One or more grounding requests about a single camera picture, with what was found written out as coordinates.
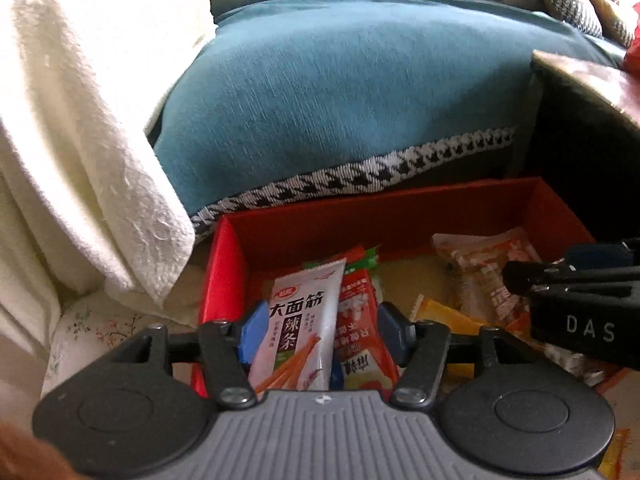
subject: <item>red object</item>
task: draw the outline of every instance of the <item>red object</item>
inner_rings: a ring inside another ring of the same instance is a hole
[[[625,59],[622,61],[622,70],[640,77],[640,3],[634,5],[634,10],[638,13],[638,24],[631,46],[627,49]]]
[[[378,335],[377,317],[378,304],[369,271],[360,269],[345,274],[340,288],[334,342],[344,375],[344,388],[379,390],[388,399],[399,375]]]
[[[313,200],[225,215],[211,248],[200,322],[237,320],[264,280],[356,244],[380,260],[433,253],[435,233],[492,236],[522,226],[545,261],[593,238],[540,178],[481,181]],[[205,395],[199,370],[193,386]]]

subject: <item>black and white trim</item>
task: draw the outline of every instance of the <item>black and white trim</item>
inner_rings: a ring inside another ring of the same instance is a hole
[[[511,144],[514,132],[515,127],[479,130],[421,146],[411,146],[388,155],[372,156],[361,162],[297,175],[223,198],[191,217],[196,231],[196,243],[209,236],[212,225],[223,214],[300,202],[321,196],[374,193],[451,160],[505,148]]]
[[[551,0],[551,4],[562,21],[573,25],[585,34],[595,38],[602,37],[602,25],[590,3],[578,0]]]
[[[628,27],[622,20],[616,20],[613,24],[613,40],[624,48],[629,48],[634,40],[635,30]]]

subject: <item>red snack package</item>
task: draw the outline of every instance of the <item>red snack package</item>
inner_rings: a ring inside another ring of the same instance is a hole
[[[367,269],[345,274],[338,300],[334,350],[345,390],[379,390],[388,399],[398,368],[377,330],[378,304]]]
[[[634,5],[634,10],[640,15],[640,2]],[[635,77],[640,77],[640,18],[638,18],[634,39],[626,51],[625,59],[622,61],[622,70]]]

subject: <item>white towel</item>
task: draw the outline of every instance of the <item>white towel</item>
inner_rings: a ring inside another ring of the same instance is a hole
[[[54,284],[166,315],[194,233],[146,135],[215,28],[209,0],[0,0],[0,333],[25,350]]]

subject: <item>orange snack wrapper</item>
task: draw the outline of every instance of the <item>orange snack wrapper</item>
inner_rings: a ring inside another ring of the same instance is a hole
[[[604,453],[604,458],[598,468],[598,473],[607,480],[618,480],[620,477],[620,463],[628,437],[629,430],[616,430],[613,434],[611,444]]]
[[[342,279],[334,351],[345,390],[379,390],[388,399],[398,381],[398,368],[377,330],[378,304],[367,269]]]

